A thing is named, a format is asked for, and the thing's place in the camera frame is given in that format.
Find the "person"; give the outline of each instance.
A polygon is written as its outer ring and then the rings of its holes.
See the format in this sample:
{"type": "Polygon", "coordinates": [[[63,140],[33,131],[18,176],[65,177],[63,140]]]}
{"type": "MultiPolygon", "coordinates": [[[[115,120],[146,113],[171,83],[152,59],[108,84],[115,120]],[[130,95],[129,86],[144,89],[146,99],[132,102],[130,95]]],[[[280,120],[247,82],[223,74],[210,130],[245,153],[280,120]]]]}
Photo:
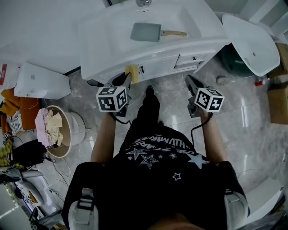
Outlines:
{"type": "MultiPolygon", "coordinates": [[[[80,164],[65,198],[71,204],[92,188],[98,229],[236,229],[248,216],[245,194],[227,160],[215,119],[202,127],[206,157],[188,138],[158,122],[160,103],[148,86],[143,105],[113,158],[115,119],[103,117],[91,162],[80,164]]],[[[199,110],[201,122],[209,114],[199,110]]]]}

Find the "faucet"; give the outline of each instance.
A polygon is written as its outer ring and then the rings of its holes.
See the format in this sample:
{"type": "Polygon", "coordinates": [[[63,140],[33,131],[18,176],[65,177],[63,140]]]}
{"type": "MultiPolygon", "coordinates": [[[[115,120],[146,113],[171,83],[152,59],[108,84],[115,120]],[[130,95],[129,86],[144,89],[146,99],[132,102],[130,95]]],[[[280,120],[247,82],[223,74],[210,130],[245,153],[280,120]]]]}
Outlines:
{"type": "Polygon", "coordinates": [[[138,6],[142,7],[145,5],[150,5],[152,3],[152,0],[136,0],[136,3],[138,6]]]}

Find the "sponge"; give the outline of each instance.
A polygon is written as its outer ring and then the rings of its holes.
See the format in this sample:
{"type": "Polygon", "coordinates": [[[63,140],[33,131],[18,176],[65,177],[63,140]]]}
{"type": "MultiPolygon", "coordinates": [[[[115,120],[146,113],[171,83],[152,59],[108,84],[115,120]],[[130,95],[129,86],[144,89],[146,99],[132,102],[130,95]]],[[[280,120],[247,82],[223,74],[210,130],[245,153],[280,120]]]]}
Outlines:
{"type": "Polygon", "coordinates": [[[131,73],[132,83],[139,82],[139,68],[138,65],[127,65],[125,67],[125,74],[131,73]]]}

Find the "cardboard box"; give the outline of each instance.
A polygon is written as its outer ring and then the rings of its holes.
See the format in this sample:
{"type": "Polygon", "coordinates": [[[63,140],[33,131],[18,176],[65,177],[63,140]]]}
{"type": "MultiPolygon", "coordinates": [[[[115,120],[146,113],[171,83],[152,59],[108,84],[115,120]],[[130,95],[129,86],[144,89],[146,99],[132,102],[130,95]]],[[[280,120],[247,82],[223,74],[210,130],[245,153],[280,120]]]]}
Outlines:
{"type": "Polygon", "coordinates": [[[288,124],[288,85],[283,84],[268,91],[271,122],[288,124]]]}
{"type": "Polygon", "coordinates": [[[288,45],[276,43],[280,55],[280,65],[268,73],[270,78],[288,74],[288,45]]]}

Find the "bathroom vanity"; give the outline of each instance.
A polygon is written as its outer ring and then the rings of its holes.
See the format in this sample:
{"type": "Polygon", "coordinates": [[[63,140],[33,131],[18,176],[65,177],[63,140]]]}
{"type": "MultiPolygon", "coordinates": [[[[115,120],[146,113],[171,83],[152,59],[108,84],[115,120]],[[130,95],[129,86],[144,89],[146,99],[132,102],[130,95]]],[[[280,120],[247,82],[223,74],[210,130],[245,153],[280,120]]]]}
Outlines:
{"type": "Polygon", "coordinates": [[[154,0],[139,7],[128,0],[95,12],[78,23],[82,78],[106,83],[136,64],[140,81],[199,71],[230,43],[224,28],[204,0],[154,0]],[[159,42],[130,39],[134,23],[161,24],[162,30],[187,36],[161,36],[159,42]]]}

